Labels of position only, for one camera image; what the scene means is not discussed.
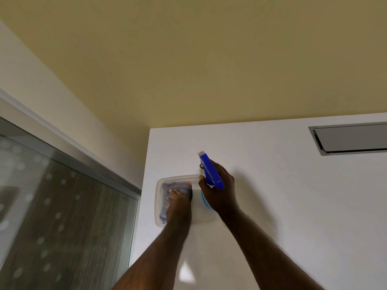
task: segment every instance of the forearm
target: forearm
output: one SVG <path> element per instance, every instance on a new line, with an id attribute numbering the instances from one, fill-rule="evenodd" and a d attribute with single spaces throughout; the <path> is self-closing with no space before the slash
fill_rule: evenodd
<path id="1" fill-rule="evenodd" d="M 235 237 L 261 290 L 323 288 L 240 210 L 222 217 Z"/>
<path id="2" fill-rule="evenodd" d="M 189 223 L 168 223 L 113 290 L 172 289 Z"/>

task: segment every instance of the air vent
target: air vent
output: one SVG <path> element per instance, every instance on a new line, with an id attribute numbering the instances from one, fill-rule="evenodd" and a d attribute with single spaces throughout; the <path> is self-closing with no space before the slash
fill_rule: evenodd
<path id="1" fill-rule="evenodd" d="M 323 156 L 387 151 L 387 122 L 313 126 L 309 130 Z"/>

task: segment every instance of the cleaning cloth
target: cleaning cloth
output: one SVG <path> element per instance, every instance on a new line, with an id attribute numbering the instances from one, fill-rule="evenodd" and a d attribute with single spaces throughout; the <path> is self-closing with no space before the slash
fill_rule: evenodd
<path id="1" fill-rule="evenodd" d="M 169 206 L 167 198 L 172 198 L 169 190 L 178 189 L 185 195 L 188 195 L 189 199 L 192 199 L 192 184 L 191 182 L 170 182 L 162 184 L 162 209 L 160 211 L 160 220 L 163 224 L 167 224 L 167 208 Z"/>

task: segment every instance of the ceiling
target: ceiling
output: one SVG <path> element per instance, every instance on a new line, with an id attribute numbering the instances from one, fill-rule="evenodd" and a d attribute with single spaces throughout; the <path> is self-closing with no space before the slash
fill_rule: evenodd
<path id="1" fill-rule="evenodd" d="M 144 163 L 150 127 L 386 112 L 386 8 L 0 0 L 0 19 Z"/>

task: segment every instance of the white wall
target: white wall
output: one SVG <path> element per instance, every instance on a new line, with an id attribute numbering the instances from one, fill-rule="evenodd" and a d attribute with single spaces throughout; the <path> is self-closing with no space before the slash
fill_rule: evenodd
<path id="1" fill-rule="evenodd" d="M 1 97 L 141 188 L 144 168 L 133 153 L 1 21 L 0 41 Z"/>
<path id="2" fill-rule="evenodd" d="M 387 153 L 321 156 L 308 126 L 387 121 L 387 113 L 151 129 L 134 260 L 161 229 L 160 178 L 199 172 L 204 150 L 236 178 L 241 207 L 327 289 L 387 288 Z M 193 224 L 182 252 L 195 282 L 179 289 L 257 289 L 218 219 Z"/>

